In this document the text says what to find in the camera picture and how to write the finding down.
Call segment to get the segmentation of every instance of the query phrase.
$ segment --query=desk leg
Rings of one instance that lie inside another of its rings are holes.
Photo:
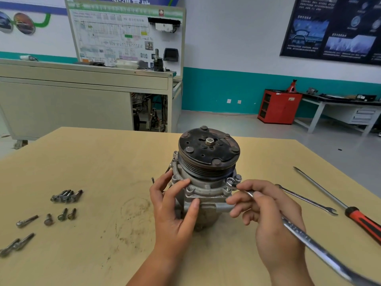
[[[372,130],[374,124],[377,122],[377,120],[378,120],[380,114],[381,114],[381,111],[378,112],[377,118],[374,117],[373,120],[372,120],[372,122],[371,122],[369,125],[367,125],[367,126],[365,127],[365,129],[364,129],[364,131],[363,131],[363,133],[362,133],[361,136],[367,136],[367,135],[368,135],[368,133]]]
[[[315,116],[312,119],[312,122],[311,122],[311,124],[310,124],[310,126],[308,128],[308,133],[312,133],[314,131],[315,126],[316,126],[316,124],[317,124],[317,122],[318,122],[318,120],[319,120],[319,118],[321,116],[321,113],[323,112],[324,107],[325,107],[325,103],[321,102],[319,104],[319,107],[316,110]]]

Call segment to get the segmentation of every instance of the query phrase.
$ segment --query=dark blue poster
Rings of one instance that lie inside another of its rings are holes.
[[[381,0],[296,0],[280,55],[381,65]]]
[[[161,6],[176,6],[179,0],[99,0],[99,1],[123,2],[123,3],[146,4],[146,5],[161,5]]]

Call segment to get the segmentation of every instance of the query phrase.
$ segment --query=yellow tabletop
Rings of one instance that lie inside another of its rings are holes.
[[[164,173],[180,134],[60,128],[0,160],[0,248],[34,232],[21,251],[0,258],[0,285],[125,285],[153,249],[155,227],[148,189]],[[237,172],[244,179],[279,183],[322,205],[306,202],[307,232],[347,266],[381,281],[381,247],[344,211],[294,171],[297,166],[345,204],[381,222],[381,200],[295,140],[235,138],[241,147]],[[84,193],[59,222],[63,204],[50,197],[65,189]],[[55,224],[43,221],[51,213]],[[23,229],[16,222],[34,215]],[[194,233],[177,285],[270,285],[255,246],[256,225],[223,214]],[[306,250],[316,285],[349,285]]]

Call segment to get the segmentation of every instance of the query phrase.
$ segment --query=hand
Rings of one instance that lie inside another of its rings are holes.
[[[175,197],[190,180],[179,181],[163,192],[172,178],[172,170],[159,177],[150,187],[150,197],[154,205],[156,242],[154,253],[167,261],[182,259],[192,238],[197,220],[200,200],[194,199],[184,220],[176,219]]]
[[[247,180],[238,184],[237,188],[240,192],[226,199],[229,205],[236,205],[230,216],[236,218],[243,212],[242,219],[245,225],[249,225],[250,221],[259,223],[256,245],[272,279],[280,273],[283,278],[285,274],[289,276],[290,273],[298,272],[308,275],[304,245],[284,227],[281,218],[282,213],[305,231],[300,205],[268,181]],[[244,192],[250,189],[256,191],[254,201]]]

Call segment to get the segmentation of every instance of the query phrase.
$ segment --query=gray floor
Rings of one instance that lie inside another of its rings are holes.
[[[341,124],[321,120],[313,134],[298,124],[264,124],[252,115],[223,115],[183,110],[178,132],[207,125],[232,136],[296,139],[343,173],[381,197],[381,137],[360,132]],[[7,134],[0,118],[0,136]],[[14,140],[0,138],[0,158],[12,153]]]

